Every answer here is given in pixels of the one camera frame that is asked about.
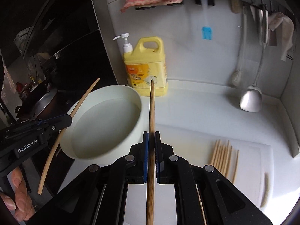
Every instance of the beige cloth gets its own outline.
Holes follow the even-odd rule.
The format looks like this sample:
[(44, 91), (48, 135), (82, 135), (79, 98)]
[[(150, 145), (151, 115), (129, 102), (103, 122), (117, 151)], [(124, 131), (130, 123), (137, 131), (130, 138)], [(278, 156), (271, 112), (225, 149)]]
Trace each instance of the beige cloth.
[(294, 23), (293, 21), (283, 13), (273, 13), (269, 17), (269, 29), (275, 30), (279, 25), (282, 24), (282, 52), (281, 60), (286, 61), (287, 52), (293, 46), (293, 32)]

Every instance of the yellow bottle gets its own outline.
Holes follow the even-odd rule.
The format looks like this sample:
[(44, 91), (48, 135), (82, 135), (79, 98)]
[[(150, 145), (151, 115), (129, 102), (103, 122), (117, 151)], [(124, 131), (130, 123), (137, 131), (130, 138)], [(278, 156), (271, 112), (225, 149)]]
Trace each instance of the yellow bottle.
[[(139, 39), (136, 47), (128, 43), (129, 33), (122, 34), (117, 38), (124, 39), (123, 59), (132, 87), (141, 96), (150, 96), (151, 80), (154, 81), (154, 95), (163, 96), (167, 93), (166, 55), (164, 43), (159, 37), (147, 37)], [(156, 49), (145, 48), (144, 43), (155, 42)]]

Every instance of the blue brush head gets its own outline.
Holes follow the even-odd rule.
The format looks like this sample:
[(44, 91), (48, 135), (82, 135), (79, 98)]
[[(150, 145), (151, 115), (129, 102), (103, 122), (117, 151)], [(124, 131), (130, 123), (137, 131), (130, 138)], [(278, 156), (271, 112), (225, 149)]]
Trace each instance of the blue brush head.
[(212, 29), (210, 27), (202, 28), (202, 39), (211, 40), (212, 39)]

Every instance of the cutting board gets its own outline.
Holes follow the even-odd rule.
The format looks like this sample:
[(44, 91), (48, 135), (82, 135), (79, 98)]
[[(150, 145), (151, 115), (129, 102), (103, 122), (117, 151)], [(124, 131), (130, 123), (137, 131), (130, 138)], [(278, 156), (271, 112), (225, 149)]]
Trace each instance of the cutting board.
[[(235, 186), (264, 211), (261, 206), (265, 195), (265, 173), (268, 174), (269, 191), (266, 203), (272, 198), (274, 182), (274, 165), (272, 147), (265, 144), (228, 139), (220, 136), (208, 135), (196, 131), (174, 128), (165, 125), (155, 125), (160, 132), (162, 143), (171, 145), (174, 154), (186, 159), (190, 164), (203, 167), (210, 163), (216, 140), (226, 144), (230, 140), (234, 151), (231, 157), (231, 167), (228, 179), (232, 181), (236, 163), (236, 152), (239, 150), (239, 162)], [(177, 224), (174, 186), (155, 185), (154, 224)], [(146, 217), (146, 185), (128, 187), (124, 224), (140, 225), (145, 223)]]

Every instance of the human hand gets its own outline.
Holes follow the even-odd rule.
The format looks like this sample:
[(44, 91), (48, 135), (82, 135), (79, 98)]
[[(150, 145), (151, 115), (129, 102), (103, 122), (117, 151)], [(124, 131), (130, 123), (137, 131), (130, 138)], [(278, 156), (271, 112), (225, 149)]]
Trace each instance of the human hand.
[(14, 203), (14, 201), (5, 194), (0, 193), (0, 196), (10, 211), (16, 211), (15, 218), (19, 222), (23, 220), (27, 221), (33, 216), (35, 210), (32, 206), (31, 198), (27, 194), (25, 180), (23, 179), (23, 174), (19, 167), (12, 171), (11, 180), (13, 185), (16, 187), (16, 203)]

